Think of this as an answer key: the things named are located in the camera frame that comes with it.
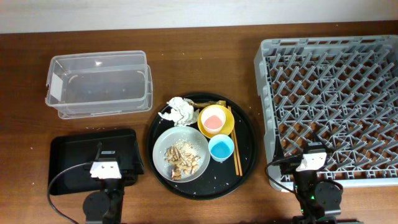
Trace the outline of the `pink cup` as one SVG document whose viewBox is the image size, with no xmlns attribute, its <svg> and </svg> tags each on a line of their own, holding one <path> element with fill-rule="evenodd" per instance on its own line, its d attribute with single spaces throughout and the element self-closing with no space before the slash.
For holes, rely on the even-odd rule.
<svg viewBox="0 0 398 224">
<path fill-rule="evenodd" d="M 221 131 L 226 122 L 226 115 L 219 107 L 207 107 L 201 114 L 201 123 L 205 131 L 210 134 L 217 134 Z"/>
</svg>

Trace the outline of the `white tissue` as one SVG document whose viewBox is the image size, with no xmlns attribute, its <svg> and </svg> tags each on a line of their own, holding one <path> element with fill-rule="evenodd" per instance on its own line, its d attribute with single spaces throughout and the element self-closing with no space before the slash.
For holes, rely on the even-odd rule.
<svg viewBox="0 0 398 224">
<path fill-rule="evenodd" d="M 198 121 L 200 110 L 195 110 L 190 104 L 192 100 L 182 97 L 173 97 L 167 102 L 171 107 L 169 113 L 158 113 L 165 120 L 173 121 L 174 126 L 188 126 Z"/>
</svg>

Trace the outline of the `gold snack wrapper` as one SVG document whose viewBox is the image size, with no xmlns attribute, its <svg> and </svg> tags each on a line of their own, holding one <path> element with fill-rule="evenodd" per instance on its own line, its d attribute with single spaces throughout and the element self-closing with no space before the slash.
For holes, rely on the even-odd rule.
<svg viewBox="0 0 398 224">
<path fill-rule="evenodd" d="M 211 106 L 211 105 L 220 105 L 220 106 L 224 106 L 226 107 L 226 102 L 223 100 L 219 100 L 219 101 L 207 101 L 204 103 L 196 103 L 191 99 L 185 98 L 184 99 L 189 105 L 193 106 L 194 108 L 206 108 L 207 106 Z"/>
</svg>

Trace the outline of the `yellow bowl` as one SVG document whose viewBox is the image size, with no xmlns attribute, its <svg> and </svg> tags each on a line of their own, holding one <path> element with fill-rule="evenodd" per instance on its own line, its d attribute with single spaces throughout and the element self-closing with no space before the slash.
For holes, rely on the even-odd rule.
<svg viewBox="0 0 398 224">
<path fill-rule="evenodd" d="M 225 115 L 225 122 L 223 127 L 220 129 L 220 131 L 217 134 L 224 134 L 224 135 L 230 135 L 234 129 L 234 116 L 232 114 L 232 112 L 230 112 L 229 109 L 227 109 L 224 106 L 220 106 L 220 105 L 211 105 L 211 106 L 207 106 L 205 109 L 203 109 L 198 117 L 198 128 L 201 131 L 201 133 L 206 136 L 207 138 L 211 139 L 212 137 L 214 137 L 215 135 L 217 135 L 216 133 L 210 133 L 208 132 L 208 130 L 204 127 L 204 118 L 205 116 L 203 115 L 206 110 L 214 110 L 214 109 L 219 109 L 220 111 L 222 111 Z"/>
</svg>

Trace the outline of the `blue cup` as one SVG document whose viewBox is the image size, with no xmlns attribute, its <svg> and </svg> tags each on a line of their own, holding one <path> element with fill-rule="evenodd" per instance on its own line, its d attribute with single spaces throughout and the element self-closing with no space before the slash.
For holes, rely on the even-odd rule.
<svg viewBox="0 0 398 224">
<path fill-rule="evenodd" d="M 211 157 L 216 162 L 224 162 L 233 154 L 233 140 L 224 134 L 217 134 L 208 143 Z"/>
</svg>

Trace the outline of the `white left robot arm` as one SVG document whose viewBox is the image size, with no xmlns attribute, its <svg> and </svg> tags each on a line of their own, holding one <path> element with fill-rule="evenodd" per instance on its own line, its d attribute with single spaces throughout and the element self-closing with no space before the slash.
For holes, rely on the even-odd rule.
<svg viewBox="0 0 398 224">
<path fill-rule="evenodd" d="M 97 144 L 97 153 L 90 168 L 91 178 L 100 183 L 100 190 L 89 194 L 83 202 L 85 222 L 90 224 L 121 223 L 124 179 L 116 152 Z"/>
</svg>

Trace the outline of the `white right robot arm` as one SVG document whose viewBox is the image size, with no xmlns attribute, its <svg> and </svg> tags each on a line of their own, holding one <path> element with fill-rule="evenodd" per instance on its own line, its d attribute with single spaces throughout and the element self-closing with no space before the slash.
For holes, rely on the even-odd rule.
<svg viewBox="0 0 398 224">
<path fill-rule="evenodd" d="M 299 155 L 290 156 L 279 164 L 282 174 L 294 177 L 294 193 L 302 214 L 293 222 L 336 223 L 341 214 L 343 186 L 333 180 L 319 180 L 318 172 L 326 167 L 331 149 L 318 141 L 308 143 Z"/>
</svg>

